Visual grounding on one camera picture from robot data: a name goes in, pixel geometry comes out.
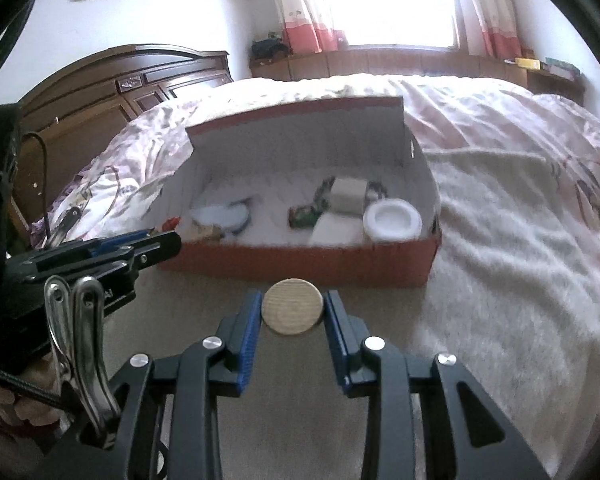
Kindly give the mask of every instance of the white foam block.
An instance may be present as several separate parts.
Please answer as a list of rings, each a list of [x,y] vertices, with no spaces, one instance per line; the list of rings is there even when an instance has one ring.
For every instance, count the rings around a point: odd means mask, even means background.
[[[365,241],[362,218],[322,213],[309,238],[310,246],[356,246]]]
[[[331,186],[329,209],[334,213],[362,216],[367,185],[368,181],[361,178],[336,178]]]

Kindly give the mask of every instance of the round wooden block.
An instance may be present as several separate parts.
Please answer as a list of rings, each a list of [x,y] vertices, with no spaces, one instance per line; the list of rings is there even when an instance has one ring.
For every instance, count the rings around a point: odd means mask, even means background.
[[[262,319],[274,332],[297,335],[314,327],[322,315],[322,294],[311,283],[291,278],[264,295]]]

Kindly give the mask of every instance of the metal clip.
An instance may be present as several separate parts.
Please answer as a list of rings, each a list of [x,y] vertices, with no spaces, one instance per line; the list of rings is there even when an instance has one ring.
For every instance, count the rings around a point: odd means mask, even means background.
[[[51,238],[46,240],[45,249],[58,247],[69,234],[69,231],[80,221],[82,209],[77,206],[70,207],[64,212],[61,221],[58,223],[56,230],[51,235]]]
[[[66,395],[64,384],[77,394],[73,368],[73,314],[71,288],[60,276],[51,276],[45,282],[46,322],[51,339],[51,351],[56,362],[56,377],[61,394]]]
[[[112,443],[120,406],[109,389],[102,359],[104,289],[91,276],[75,282],[74,306],[75,378],[82,405],[89,416],[96,437],[104,445]]]
[[[83,406],[104,447],[115,436],[120,407],[109,388],[102,359],[104,289],[90,276],[73,291],[60,276],[45,283],[45,308],[61,395]]]

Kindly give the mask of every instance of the red and white curtain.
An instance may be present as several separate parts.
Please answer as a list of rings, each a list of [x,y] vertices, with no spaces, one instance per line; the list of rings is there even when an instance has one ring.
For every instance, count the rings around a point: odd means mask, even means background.
[[[283,40],[294,54],[338,49],[330,8],[324,0],[275,0]]]
[[[472,0],[488,56],[522,57],[513,0]]]

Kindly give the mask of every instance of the white wall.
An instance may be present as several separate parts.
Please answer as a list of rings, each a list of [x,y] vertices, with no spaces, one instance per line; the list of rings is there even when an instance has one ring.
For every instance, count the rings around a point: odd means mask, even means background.
[[[36,0],[0,70],[0,104],[71,62],[127,43],[226,50],[233,78],[243,79],[251,76],[252,41],[246,0]]]
[[[585,108],[600,119],[600,64],[565,15],[550,0],[513,0],[518,35],[538,59],[553,57],[577,66],[585,76]]]
[[[282,31],[274,0],[248,0],[248,5],[255,40],[264,40],[270,32]]]

